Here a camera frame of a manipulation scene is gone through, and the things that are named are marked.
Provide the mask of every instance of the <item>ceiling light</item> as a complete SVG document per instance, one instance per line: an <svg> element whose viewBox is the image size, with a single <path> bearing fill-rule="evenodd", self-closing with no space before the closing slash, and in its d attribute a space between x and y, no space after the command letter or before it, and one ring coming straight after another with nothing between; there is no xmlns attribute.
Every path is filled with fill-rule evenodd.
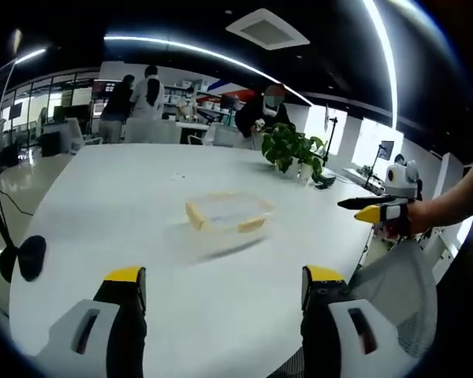
<svg viewBox="0 0 473 378"><path fill-rule="evenodd" d="M186 50L191 50L191 51L196 51L201 54L206 54L210 55L212 57L217 57L219 59L222 59L223 61L228 61L229 63L233 63L234 65L239 65L240 67L247 69L248 71L252 71L253 73L257 73L258 75L267 78L270 81L273 81L274 83L280 83L277 79L274 77L267 75L264 72L259 71L258 69L255 69L254 67L251 67L250 65L246 65L245 63L238 61L237 59L233 59L232 57L226 57L225 55L215 53L214 51L210 50L205 50L200 47L188 45L185 43L179 43L179 42L174 42L174 41L166 41L164 39L156 39L156 38L147 38L147 37L129 37L125 35L108 35L104 37L106 41L138 41L138 42L148 42L148 43L160 43L163 45L169 45L169 46L175 46L175 47L180 47L181 49L186 49ZM291 92L293 95L295 95L298 98L301 98L303 101L305 101L308 105L313 106L314 103L307 100L304 96L299 94L298 92L294 91L287 85L284 85L284 88L287 89L289 92Z"/></svg>
<svg viewBox="0 0 473 378"><path fill-rule="evenodd" d="M389 74L389 83L391 86L391 102L393 106L393 124L392 127L397 126L397 78L396 78L396 67L394 66L393 50L391 49L391 42L389 36L385 30L384 21L380 16L380 12L377 9L373 0L362 0L366 7L370 18L373 21L375 29L377 29L378 38L384 51L385 63L387 64L387 72Z"/></svg>
<svg viewBox="0 0 473 378"><path fill-rule="evenodd" d="M27 61L28 59L32 59L33 57L36 57L37 55L43 54L45 52L46 52L46 49L40 49L40 50L37 50L37 51L33 51L30 54L24 55L23 57L19 57L18 59L16 59L14 64L19 65L20 63L23 63L24 61Z"/></svg>

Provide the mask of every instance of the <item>face mask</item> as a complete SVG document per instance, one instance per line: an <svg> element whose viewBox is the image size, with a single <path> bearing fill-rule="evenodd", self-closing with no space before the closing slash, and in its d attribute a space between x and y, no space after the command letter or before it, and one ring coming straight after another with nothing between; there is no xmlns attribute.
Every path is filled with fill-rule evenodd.
<svg viewBox="0 0 473 378"><path fill-rule="evenodd" d="M284 98L281 96L265 96L265 104L269 107L276 108L280 104L282 104Z"/></svg>

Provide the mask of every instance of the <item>black ceiling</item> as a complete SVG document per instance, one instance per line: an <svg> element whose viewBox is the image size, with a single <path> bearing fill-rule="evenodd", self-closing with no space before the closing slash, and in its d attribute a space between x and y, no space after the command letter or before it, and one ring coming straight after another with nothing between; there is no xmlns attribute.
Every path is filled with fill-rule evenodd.
<svg viewBox="0 0 473 378"><path fill-rule="evenodd" d="M465 78L455 74L449 61L412 20L393 2L376 1L387 27L397 67L400 116L423 126L399 129L424 146L443 154L451 150L461 160L473 160L466 137L473 124ZM440 23L448 26L460 49L468 21L455 20L439 1L423 2ZM445 4L458 5L446 0ZM242 16L267 8L305 35L311 44L267 51L233 35L225 27ZM104 43L107 33L147 35L188 43L234 57L286 83L297 91L316 92L355 99L390 110L390 90L384 56L374 26L361 1L221 2L186 6L127 3L123 6L64 4L63 6L14 6L0 22L0 65L13 56L8 44L14 28L24 35L20 49L49 46L41 59L17 66L11 85L51 72L99 66L102 60L155 63L220 77L245 87L261 88L261 76L211 57L172 47L143 43ZM299 101L291 97L290 101Z"/></svg>

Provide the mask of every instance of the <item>ceiling vent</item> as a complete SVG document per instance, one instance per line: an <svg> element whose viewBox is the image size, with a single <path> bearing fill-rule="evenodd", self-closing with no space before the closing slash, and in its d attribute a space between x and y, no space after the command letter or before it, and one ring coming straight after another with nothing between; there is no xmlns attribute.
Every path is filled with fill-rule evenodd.
<svg viewBox="0 0 473 378"><path fill-rule="evenodd" d="M264 8L233 22L226 30L267 50L310 43L299 31Z"/></svg>

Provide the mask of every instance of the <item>white pot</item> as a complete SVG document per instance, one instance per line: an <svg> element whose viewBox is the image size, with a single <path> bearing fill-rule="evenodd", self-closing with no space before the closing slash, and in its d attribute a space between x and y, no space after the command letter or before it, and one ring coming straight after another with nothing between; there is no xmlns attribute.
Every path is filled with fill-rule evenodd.
<svg viewBox="0 0 473 378"><path fill-rule="evenodd" d="M298 171L300 171L300 163L298 162L298 159L296 157L293 157L292 164L289 166L289 168L287 168L287 171L285 171L285 173L283 173L282 171L279 171L279 172L285 175L288 179L297 180Z"/></svg>
<svg viewBox="0 0 473 378"><path fill-rule="evenodd" d="M300 177L298 177L298 184L306 187L308 184L308 180L311 178L313 172L314 167L303 163L301 165Z"/></svg>

